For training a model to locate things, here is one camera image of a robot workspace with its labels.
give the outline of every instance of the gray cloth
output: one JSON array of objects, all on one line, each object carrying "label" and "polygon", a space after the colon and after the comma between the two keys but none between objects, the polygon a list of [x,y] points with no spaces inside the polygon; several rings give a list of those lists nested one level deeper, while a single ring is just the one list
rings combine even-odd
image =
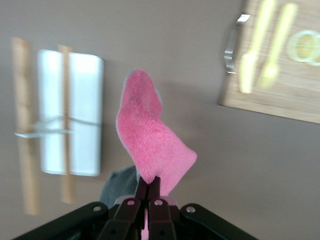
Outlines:
[{"label": "gray cloth", "polygon": [[117,198],[134,195],[138,185],[138,176],[135,166],[113,172],[102,188],[99,201],[110,209],[115,205]]}]

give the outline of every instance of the metal handle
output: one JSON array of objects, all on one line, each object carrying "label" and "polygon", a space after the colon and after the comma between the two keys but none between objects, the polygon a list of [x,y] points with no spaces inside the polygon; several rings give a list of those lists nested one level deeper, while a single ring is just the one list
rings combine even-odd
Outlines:
[{"label": "metal handle", "polygon": [[235,65],[234,65],[234,51],[235,51],[236,43],[238,40],[238,33],[240,30],[240,27],[249,18],[250,18],[249,14],[242,13],[229,31],[226,46],[225,46],[225,51],[224,51],[225,67],[228,74],[236,73]]}]

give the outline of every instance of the pink cloth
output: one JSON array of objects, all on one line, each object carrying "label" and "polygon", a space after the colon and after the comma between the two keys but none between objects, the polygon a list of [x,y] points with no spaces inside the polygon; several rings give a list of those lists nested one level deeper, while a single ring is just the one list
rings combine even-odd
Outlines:
[{"label": "pink cloth", "polygon": [[[116,118],[119,138],[137,171],[150,184],[160,177],[160,195],[167,196],[195,163],[189,149],[161,120],[162,104],[154,83],[142,69],[126,78]],[[142,239],[148,238],[146,229]]]}]

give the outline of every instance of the fork graphic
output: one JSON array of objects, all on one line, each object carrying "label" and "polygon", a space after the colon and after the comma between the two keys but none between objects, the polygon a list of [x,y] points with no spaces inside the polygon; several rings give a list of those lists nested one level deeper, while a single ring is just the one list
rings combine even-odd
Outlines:
[{"label": "fork graphic", "polygon": [[289,30],[294,22],[298,12],[296,3],[285,4],[280,13],[280,17],[274,32],[271,49],[267,61],[261,70],[257,87],[261,89],[270,89],[277,79],[280,71],[278,58],[282,51]]}]

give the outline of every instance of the wooden stick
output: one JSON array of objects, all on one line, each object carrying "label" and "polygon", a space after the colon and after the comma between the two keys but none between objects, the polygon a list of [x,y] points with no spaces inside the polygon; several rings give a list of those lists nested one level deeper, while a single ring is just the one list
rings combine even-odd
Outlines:
[{"label": "wooden stick", "polygon": [[[33,131],[31,43],[17,37],[13,37],[11,42],[17,132],[31,133]],[[32,138],[19,137],[18,147],[24,211],[27,214],[38,215],[41,206],[35,141]]]},{"label": "wooden stick", "polygon": [[[63,122],[64,129],[69,130],[69,85],[70,85],[70,58],[69,53],[72,49],[68,46],[59,45],[59,52],[62,53],[62,78],[63,78]],[[70,173],[70,136],[64,134],[64,164],[65,174],[61,178],[61,200],[64,203],[71,204],[76,199],[75,180]]]}]

